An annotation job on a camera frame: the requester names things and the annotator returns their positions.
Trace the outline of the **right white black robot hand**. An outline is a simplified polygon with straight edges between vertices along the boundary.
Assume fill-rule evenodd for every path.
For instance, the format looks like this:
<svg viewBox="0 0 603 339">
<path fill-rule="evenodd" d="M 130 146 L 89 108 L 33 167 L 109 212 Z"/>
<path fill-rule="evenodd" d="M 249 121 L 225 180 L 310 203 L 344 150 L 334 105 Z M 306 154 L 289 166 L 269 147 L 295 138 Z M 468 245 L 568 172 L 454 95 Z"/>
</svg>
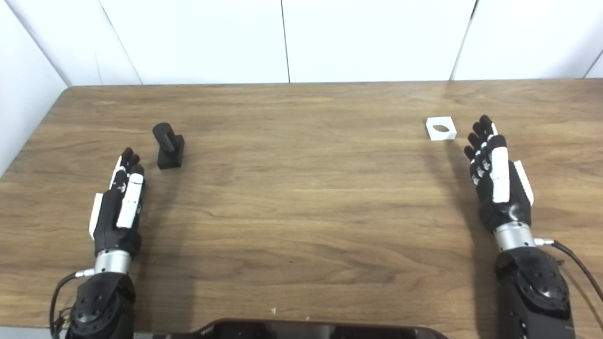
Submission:
<svg viewBox="0 0 603 339">
<path fill-rule="evenodd" d="M 480 202 L 478 215 L 494 232 L 507 223 L 532 224 L 534 193 L 521 161 L 512 161 L 506 138 L 486 114 L 473 124 L 464 148 Z"/>
</svg>

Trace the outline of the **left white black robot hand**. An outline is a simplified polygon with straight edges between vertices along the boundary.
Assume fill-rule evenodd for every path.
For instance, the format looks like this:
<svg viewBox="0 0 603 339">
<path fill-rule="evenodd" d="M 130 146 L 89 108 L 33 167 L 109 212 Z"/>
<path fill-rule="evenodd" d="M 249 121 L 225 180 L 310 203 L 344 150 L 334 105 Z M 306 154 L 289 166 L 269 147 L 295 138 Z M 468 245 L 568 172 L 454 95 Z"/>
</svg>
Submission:
<svg viewBox="0 0 603 339">
<path fill-rule="evenodd" d="M 140 157 L 127 147 L 118 157 L 107 191 L 95 195 L 89 234 L 95 256 L 121 250 L 135 258 L 142 247 L 139 215 L 145 187 Z"/>
</svg>

